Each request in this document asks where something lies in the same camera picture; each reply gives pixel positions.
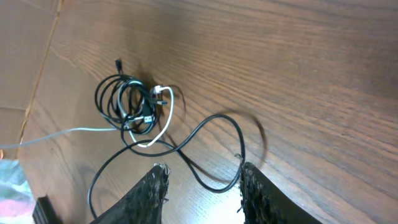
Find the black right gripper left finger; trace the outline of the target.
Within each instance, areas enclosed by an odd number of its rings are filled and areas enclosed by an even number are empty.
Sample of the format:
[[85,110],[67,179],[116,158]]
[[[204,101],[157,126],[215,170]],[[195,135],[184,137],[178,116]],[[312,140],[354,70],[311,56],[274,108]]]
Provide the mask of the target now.
[[94,224],[161,224],[162,206],[167,201],[170,169],[155,165],[111,208],[93,220]]

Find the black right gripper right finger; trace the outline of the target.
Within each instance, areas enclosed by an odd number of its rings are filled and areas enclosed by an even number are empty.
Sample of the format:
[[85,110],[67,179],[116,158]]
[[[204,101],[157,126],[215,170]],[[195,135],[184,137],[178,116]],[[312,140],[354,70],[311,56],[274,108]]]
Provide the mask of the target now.
[[319,223],[250,162],[242,166],[240,190],[245,223]]

